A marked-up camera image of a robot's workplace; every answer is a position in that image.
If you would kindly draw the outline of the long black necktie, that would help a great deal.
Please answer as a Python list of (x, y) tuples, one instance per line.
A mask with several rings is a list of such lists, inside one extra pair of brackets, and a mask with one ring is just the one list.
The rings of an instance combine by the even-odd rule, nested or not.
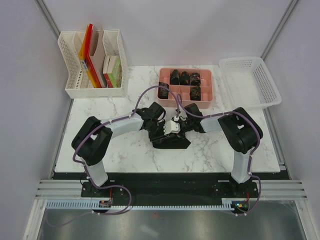
[(191, 142), (182, 135), (179, 135), (178, 133), (170, 133), (168, 135), (165, 135), (170, 137), (168, 141), (168, 147), (154, 147), (155, 149), (160, 150), (185, 150), (189, 147)]

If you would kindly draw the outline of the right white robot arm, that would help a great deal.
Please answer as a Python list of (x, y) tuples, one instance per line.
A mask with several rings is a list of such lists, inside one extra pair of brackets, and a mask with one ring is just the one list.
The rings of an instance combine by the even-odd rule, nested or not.
[(258, 149), (263, 131), (244, 108), (204, 116), (195, 103), (183, 108), (187, 118), (180, 126), (182, 132), (211, 133), (222, 131), (233, 149), (233, 167), (228, 181), (217, 180), (217, 194), (231, 198), (253, 198), (261, 194), (261, 180), (253, 175), (253, 153)]

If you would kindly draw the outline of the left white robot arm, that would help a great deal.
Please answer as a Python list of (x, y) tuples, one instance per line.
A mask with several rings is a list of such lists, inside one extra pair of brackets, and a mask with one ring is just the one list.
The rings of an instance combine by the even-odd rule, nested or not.
[(110, 119), (105, 123), (95, 116), (87, 118), (71, 142), (74, 149), (72, 159), (83, 165), (95, 194), (104, 197), (110, 191), (108, 175), (103, 164), (110, 141), (129, 132), (146, 130), (154, 133), (159, 129), (160, 117), (165, 115), (166, 110), (153, 102), (150, 107), (136, 108), (127, 115)]

